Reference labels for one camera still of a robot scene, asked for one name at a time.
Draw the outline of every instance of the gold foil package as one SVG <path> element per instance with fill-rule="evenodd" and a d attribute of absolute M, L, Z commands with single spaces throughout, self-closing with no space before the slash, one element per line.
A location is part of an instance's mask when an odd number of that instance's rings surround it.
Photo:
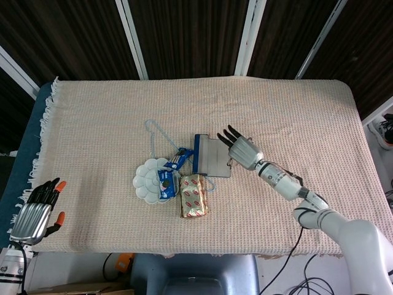
<path fill-rule="evenodd" d="M 183 176 L 180 184 L 181 217 L 204 216 L 208 212 L 204 177 L 199 174 Z"/>

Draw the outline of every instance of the snack package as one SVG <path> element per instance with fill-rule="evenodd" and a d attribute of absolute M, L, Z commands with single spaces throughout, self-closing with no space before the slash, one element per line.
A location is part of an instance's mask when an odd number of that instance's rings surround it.
<path fill-rule="evenodd" d="M 181 217 L 192 218 L 208 213 L 204 177 L 199 174 L 183 176 L 180 184 Z"/>
<path fill-rule="evenodd" d="M 164 167 L 169 169 L 157 171 L 160 179 L 160 200 L 173 198 L 179 192 L 179 173 L 177 171 L 192 154 L 193 151 L 191 149 L 181 147 L 176 155 L 164 165 Z"/>

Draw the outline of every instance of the shoe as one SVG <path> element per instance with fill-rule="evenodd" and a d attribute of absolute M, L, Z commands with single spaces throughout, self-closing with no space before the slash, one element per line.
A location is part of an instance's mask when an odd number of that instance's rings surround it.
<path fill-rule="evenodd" d="M 375 135 L 383 149 L 393 149 L 393 119 L 386 120 L 379 116 L 368 125 L 368 129 Z"/>

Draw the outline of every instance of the floor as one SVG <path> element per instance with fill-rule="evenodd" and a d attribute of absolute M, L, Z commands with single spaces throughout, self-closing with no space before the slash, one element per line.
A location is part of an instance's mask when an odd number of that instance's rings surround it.
<path fill-rule="evenodd" d="M 375 167 L 384 191 L 390 188 L 393 178 L 393 151 L 385 151 L 378 146 L 374 136 L 365 128 L 366 138 L 375 162 Z M 34 290 L 46 286 L 67 283 L 103 281 L 101 274 L 105 253 L 40 253 L 35 257 L 28 269 L 26 288 Z M 278 272 L 286 257 L 279 259 L 258 258 L 259 283 L 262 289 Z M 292 257 L 285 271 L 269 287 L 266 294 L 285 294 L 286 291 L 303 280 L 303 268 L 310 256 Z M 116 255 L 108 260 L 108 275 L 115 274 Z M 308 267 L 308 275 L 321 277 L 330 283 L 336 294 L 350 294 L 348 272 L 344 258 L 335 256 L 316 257 Z M 328 294 L 318 289 L 321 294 Z"/>

